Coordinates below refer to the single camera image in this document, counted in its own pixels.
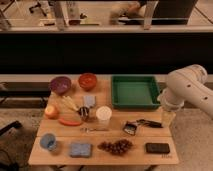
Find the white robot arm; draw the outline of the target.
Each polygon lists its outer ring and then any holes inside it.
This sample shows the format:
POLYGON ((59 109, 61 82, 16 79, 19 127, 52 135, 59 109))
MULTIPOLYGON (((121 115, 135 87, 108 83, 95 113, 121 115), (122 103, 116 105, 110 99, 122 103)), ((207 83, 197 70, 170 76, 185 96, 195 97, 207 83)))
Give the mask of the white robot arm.
POLYGON ((188 101, 213 119, 213 90, 206 87, 207 71, 201 65, 190 65, 170 72, 166 78, 166 87, 157 100, 162 106, 161 123, 169 127, 175 118, 175 112, 188 101))

